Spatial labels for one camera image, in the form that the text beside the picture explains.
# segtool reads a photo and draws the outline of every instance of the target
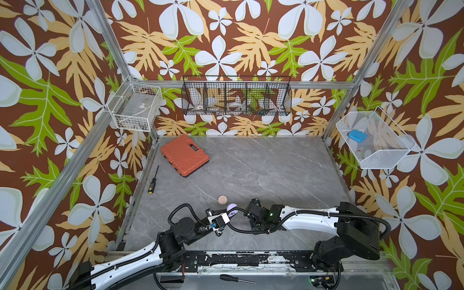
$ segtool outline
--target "gray marble floor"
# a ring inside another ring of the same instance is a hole
[[[161,138],[161,146],[172,138]],[[159,171],[155,192],[144,190],[126,241],[125,250],[138,250],[169,229],[168,215],[182,203],[190,203],[200,218],[205,210],[221,209],[217,199],[245,208],[258,197],[263,206],[284,204],[298,208],[323,209],[349,201],[329,154],[320,138],[195,138],[210,161],[187,178],[180,176],[158,150],[148,180]],[[173,218],[190,216],[181,209]],[[249,230],[242,215],[232,223]],[[210,234],[188,250],[312,250],[314,244],[331,236],[306,230],[278,231],[271,235],[239,234],[226,228],[221,237]]]

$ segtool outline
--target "screwdriver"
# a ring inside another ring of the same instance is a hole
[[[156,168],[155,177],[153,177],[153,179],[151,180],[150,186],[148,187],[148,193],[149,193],[149,194],[152,194],[152,193],[153,193],[153,190],[155,189],[156,174],[158,173],[158,168],[160,168],[159,165],[158,165],[158,167]]]
[[[251,282],[251,281],[245,281],[245,280],[239,280],[237,277],[232,277],[230,275],[226,275],[226,274],[222,274],[219,276],[219,278],[221,280],[224,280],[224,281],[234,281],[234,282],[247,282],[247,283],[251,283],[251,284],[256,284],[255,282]]]

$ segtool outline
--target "brown wall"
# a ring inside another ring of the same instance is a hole
[[[351,102],[354,111],[383,106],[418,144],[413,152],[392,170],[361,170],[337,131],[328,141],[356,203],[397,226],[382,247],[402,289],[464,285],[463,7],[415,1],[365,79],[371,93]],[[428,28],[417,40],[420,32],[403,30],[422,23]]]
[[[310,23],[309,20],[305,21],[303,7],[306,4],[303,1],[300,6],[289,5],[288,0],[192,0],[184,2],[181,7],[173,5],[174,1],[165,5],[155,3],[158,2],[139,0],[137,3],[131,1],[130,4],[125,2],[123,5],[114,1],[102,1],[134,76],[149,80],[210,75],[217,63],[213,51],[223,51],[220,59],[227,59],[216,74],[236,75],[241,78],[266,74],[262,71],[264,68],[260,67],[264,61],[266,67],[272,65],[269,72],[274,77],[291,76],[292,81],[300,81],[304,74],[308,77],[303,80],[345,81],[351,79],[361,65],[391,8],[391,3],[384,0],[376,1],[375,5],[373,1],[312,2],[306,7],[312,13]],[[221,18],[219,27],[215,28],[214,23],[217,20],[214,19],[216,15],[219,17],[222,8],[227,13]],[[195,14],[184,19],[178,9],[191,9]],[[298,9],[301,13],[294,15],[293,12]],[[174,10],[177,21],[172,16],[166,16],[173,15]],[[337,33],[337,27],[334,26],[345,10],[346,18],[340,24],[342,30]],[[295,30],[291,34],[295,19]],[[225,29],[224,33],[220,30],[221,26]],[[176,30],[169,30],[168,27],[178,27],[177,35]],[[320,58],[321,51],[326,55],[325,58],[331,58],[324,64],[326,75],[322,74],[321,68],[312,74],[313,77],[310,76],[311,71],[305,74],[315,67],[317,62],[312,63],[311,60],[314,60],[315,55]],[[337,98],[340,97],[339,92],[329,90],[319,90],[318,93],[294,90],[290,116],[275,117],[272,120],[260,116],[232,116],[227,118],[225,125],[222,124],[224,119],[216,115],[202,118],[198,116],[196,120],[184,117],[176,106],[181,104],[178,99],[180,90],[171,89],[163,94],[166,105],[160,110],[156,127],[160,135],[206,135],[209,129],[212,129],[209,134],[220,132],[242,135],[242,130],[235,131],[238,130],[237,126],[247,127],[248,135],[277,135],[278,131],[284,129],[286,131],[280,134],[294,132],[321,135],[338,104],[332,101],[334,94]],[[302,98],[302,95],[305,102],[298,104],[301,100],[295,98]],[[321,103],[326,107],[326,115],[316,111]],[[303,113],[307,118],[300,122],[301,126],[295,125],[297,114]]]
[[[0,1],[0,249],[21,228],[33,202],[47,194],[95,124],[102,102],[121,83],[86,5],[72,4],[73,12],[46,1],[37,11],[32,7],[37,2]],[[87,34],[84,40],[78,33],[70,37],[71,28],[82,25],[76,23],[80,15],[87,15],[85,25],[95,42]],[[38,68],[29,60],[29,43],[42,54]],[[72,266],[103,261],[149,149],[147,134],[124,131],[124,145],[117,134],[120,130],[108,127],[9,289],[61,289]],[[115,150],[127,153],[120,177]],[[99,207],[97,215],[95,202],[107,210]]]

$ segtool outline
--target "beige ball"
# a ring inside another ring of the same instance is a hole
[[[219,203],[220,205],[226,204],[226,203],[227,203],[227,196],[225,196],[225,195],[219,196],[219,198],[218,198],[218,203]]]

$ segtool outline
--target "black wire basket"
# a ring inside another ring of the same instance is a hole
[[[238,80],[208,80],[228,76],[184,76],[184,115],[286,116],[291,112],[290,77],[244,77]]]

